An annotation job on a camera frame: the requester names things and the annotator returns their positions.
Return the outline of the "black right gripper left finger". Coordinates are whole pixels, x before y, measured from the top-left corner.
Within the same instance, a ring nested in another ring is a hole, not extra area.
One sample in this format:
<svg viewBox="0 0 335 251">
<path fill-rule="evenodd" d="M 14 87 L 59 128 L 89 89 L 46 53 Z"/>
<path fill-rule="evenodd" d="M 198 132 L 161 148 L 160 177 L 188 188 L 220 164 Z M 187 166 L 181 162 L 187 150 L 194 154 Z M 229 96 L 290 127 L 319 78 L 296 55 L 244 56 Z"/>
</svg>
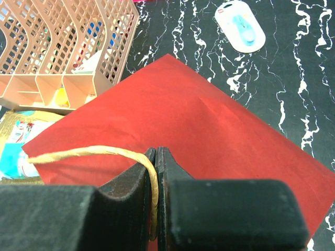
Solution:
<svg viewBox="0 0 335 251">
<path fill-rule="evenodd" d="M 100 187 L 1 181 L 1 250 L 147 250 L 151 187 L 136 163 Z"/>
</svg>

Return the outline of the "red brown paper bag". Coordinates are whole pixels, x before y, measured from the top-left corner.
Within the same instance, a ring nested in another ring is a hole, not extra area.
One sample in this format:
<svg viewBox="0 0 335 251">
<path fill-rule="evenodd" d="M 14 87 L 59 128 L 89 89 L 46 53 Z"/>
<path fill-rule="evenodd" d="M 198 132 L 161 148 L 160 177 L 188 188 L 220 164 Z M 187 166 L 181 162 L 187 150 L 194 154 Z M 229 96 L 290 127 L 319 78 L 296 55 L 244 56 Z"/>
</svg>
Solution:
<svg viewBox="0 0 335 251">
<path fill-rule="evenodd" d="M 334 173 L 167 54 L 45 129 L 35 157 L 91 145 L 143 153 L 165 146 L 198 179 L 278 179 L 314 234 L 334 200 Z"/>
</svg>

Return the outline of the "gold snack packet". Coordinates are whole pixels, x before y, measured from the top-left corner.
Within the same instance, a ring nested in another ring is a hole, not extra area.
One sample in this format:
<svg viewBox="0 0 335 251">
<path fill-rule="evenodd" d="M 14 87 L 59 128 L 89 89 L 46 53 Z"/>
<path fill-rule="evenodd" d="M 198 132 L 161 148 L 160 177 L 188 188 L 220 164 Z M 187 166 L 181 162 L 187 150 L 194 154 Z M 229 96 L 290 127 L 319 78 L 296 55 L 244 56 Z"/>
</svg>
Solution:
<svg viewBox="0 0 335 251">
<path fill-rule="evenodd" d="M 12 129 L 12 126 L 14 125 L 15 120 L 21 120 L 24 122 L 43 121 L 47 123 L 47 125 L 45 126 L 45 129 L 47 129 L 49 126 L 53 125 L 55 122 L 59 121 L 62 118 L 63 118 L 62 115 L 52 113 L 52 112 L 46 112 L 46 111 L 28 110 L 28 111 L 7 111 L 5 112 L 1 118 L 1 154 L 4 149 L 5 141 L 9 138 L 10 130 Z M 42 184 L 42 183 L 43 181 L 41 180 L 40 175 L 38 177 L 30 177 L 30 178 L 24 178 L 24 179 L 9 179 L 1 173 L 1 184 L 3 185 L 4 184 L 6 185 L 27 185 L 27 184 L 37 185 L 37 184 Z"/>
</svg>

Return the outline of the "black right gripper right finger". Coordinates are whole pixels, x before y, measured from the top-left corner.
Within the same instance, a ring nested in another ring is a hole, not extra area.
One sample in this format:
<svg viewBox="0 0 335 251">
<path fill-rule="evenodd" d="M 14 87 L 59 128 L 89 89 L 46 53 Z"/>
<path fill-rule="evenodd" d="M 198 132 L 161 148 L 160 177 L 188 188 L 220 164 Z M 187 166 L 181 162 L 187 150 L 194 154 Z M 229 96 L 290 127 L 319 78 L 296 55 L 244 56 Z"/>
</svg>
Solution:
<svg viewBox="0 0 335 251">
<path fill-rule="evenodd" d="M 156 151 L 158 250 L 304 250 L 309 230 L 295 195 L 272 179 L 195 179 Z"/>
</svg>

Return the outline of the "teal white snack packet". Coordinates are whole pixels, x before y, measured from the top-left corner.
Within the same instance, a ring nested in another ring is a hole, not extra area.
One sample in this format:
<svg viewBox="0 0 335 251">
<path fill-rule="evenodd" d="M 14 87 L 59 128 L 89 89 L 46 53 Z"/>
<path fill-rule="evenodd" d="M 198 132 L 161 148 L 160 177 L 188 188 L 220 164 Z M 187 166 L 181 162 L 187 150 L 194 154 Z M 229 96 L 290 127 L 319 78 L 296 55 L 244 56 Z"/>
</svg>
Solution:
<svg viewBox="0 0 335 251">
<path fill-rule="evenodd" d="M 5 177 L 24 179 L 39 176 L 35 166 L 28 163 L 28 155 L 23 150 L 23 145 L 35 138 L 46 125 L 43 121 L 14 121 L 1 154 L 1 173 Z"/>
</svg>

